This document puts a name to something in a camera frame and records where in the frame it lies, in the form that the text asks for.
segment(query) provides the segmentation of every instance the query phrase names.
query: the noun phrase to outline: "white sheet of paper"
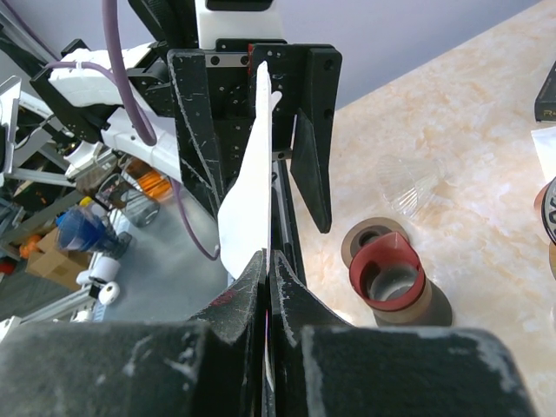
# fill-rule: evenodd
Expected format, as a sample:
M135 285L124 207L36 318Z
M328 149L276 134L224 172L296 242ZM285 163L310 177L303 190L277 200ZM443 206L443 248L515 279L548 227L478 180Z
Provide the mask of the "white sheet of paper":
M280 92L271 95L268 65L262 63L257 69L256 119L240 174L218 212L220 257L235 279L256 251L270 248L272 110L280 99ZM267 272L269 268L267 250Z
M532 130L531 136L537 149L542 173L546 182L550 182L556 177L556 126Z

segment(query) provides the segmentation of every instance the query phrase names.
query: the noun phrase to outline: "purple cable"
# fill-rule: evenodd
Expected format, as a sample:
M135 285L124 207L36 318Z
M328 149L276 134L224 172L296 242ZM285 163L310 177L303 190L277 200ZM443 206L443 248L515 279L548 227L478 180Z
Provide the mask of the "purple cable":
M6 6L6 9L8 9L8 11L12 14L12 16L17 20L17 22L23 28L23 30L25 30L36 43L41 45L43 49L46 50L50 54L50 56L52 56L52 58L58 59L54 51L51 50L48 46L46 46L43 40L40 37L38 37L38 35L35 33L35 31L31 27L29 27L29 25L21 18L21 16L19 16L19 13L16 12L16 10L13 8L10 2L8 0L0 0L0 1L2 1L2 4L4 6Z
M142 141L149 146L156 145L156 136L149 129L147 123L141 117L139 106L133 97L133 91L129 86L128 73L125 69L122 56L122 43L120 42L120 30L118 29L118 3L117 0L103 0L103 27L106 39L106 50L112 65L112 73L118 92L122 97L122 103L128 112L129 119L141 137Z
M215 254L211 255L207 251L207 249L205 249L201 245L201 243L199 242L199 239L197 239L197 236L195 236L195 232L193 231L193 229L191 228L191 225L189 224L189 220L188 220L187 215L185 214L185 208L183 207L182 199L180 198L180 190L181 190L182 185L178 181L176 181L174 178L170 178L170 182L172 184L172 191L174 192L174 198L177 201L177 207L180 211L180 216L182 217L182 221L183 221L183 224L185 225L185 229L188 230L188 233L189 233L189 236L191 237L191 240L193 241L195 246L197 246L197 248L199 249L199 251L201 251L201 253L203 255L205 255L211 261L216 261L218 259L218 256L220 256L220 248L217 248Z
M114 79L114 74L112 74L109 70L105 69L102 65L99 65L98 63L81 63L81 67L86 69L86 70L95 70L100 72L101 74L103 74L106 78L108 78L111 82L113 82L114 84L116 84L116 81ZM58 68L67 68L67 69L75 69L77 68L77 63L76 62L71 62L71 61L58 61L55 63L47 63L44 68L49 68L52 70L58 69ZM153 129L153 125L150 124L150 120L147 118L147 115L145 115L145 112L142 111L141 107L138 106L136 103L136 109L139 113L139 117L141 117L142 120L145 121L145 125L147 127L147 130L149 131L150 134L152 134L152 137L155 136L155 131Z

